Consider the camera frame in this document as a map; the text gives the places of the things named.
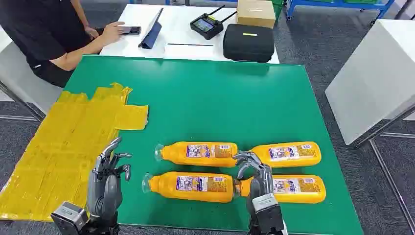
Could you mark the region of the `person's right hand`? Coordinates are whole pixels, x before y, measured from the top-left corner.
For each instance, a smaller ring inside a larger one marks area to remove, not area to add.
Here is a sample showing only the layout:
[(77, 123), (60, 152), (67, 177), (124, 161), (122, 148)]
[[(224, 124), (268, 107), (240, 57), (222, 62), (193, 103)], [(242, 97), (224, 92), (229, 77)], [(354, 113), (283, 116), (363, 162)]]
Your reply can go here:
[(105, 26), (102, 34), (99, 36), (103, 46), (118, 41), (124, 32), (122, 26), (125, 22), (113, 22)]

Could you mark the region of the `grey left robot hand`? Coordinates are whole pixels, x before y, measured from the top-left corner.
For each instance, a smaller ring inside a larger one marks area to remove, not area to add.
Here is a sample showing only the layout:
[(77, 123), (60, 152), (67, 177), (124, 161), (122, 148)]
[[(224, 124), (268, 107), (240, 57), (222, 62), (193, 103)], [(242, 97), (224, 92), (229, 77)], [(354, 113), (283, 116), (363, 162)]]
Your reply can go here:
[(121, 137), (112, 140), (97, 156), (88, 181), (87, 209), (93, 218), (110, 222), (116, 216), (122, 202), (121, 174), (125, 180), (131, 178), (131, 166), (117, 166), (119, 159), (130, 158), (129, 153), (114, 153), (122, 141)]

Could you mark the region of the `person's left hand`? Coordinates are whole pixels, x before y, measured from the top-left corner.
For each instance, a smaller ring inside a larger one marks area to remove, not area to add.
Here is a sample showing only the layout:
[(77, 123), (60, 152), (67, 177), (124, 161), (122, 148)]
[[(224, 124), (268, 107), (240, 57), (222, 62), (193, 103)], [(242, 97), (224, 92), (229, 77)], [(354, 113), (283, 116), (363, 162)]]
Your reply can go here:
[(99, 36), (99, 33), (97, 32), (97, 30), (92, 27), (86, 26), (84, 29), (85, 29), (85, 32), (89, 35), (89, 37), (92, 40)]

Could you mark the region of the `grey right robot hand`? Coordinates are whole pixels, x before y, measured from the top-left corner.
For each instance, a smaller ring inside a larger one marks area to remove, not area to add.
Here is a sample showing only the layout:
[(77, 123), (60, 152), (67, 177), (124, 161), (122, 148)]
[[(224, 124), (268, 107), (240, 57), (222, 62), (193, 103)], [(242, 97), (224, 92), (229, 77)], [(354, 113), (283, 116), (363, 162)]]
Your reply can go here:
[(252, 200), (274, 192), (272, 169), (269, 165), (264, 164), (261, 159), (251, 151), (243, 151), (235, 154), (233, 159), (236, 160), (238, 166), (238, 173), (236, 179), (241, 181), (243, 179), (244, 171), (250, 167), (255, 169), (254, 178), (251, 180), (247, 196), (246, 207), (249, 213), (255, 213), (255, 208)]

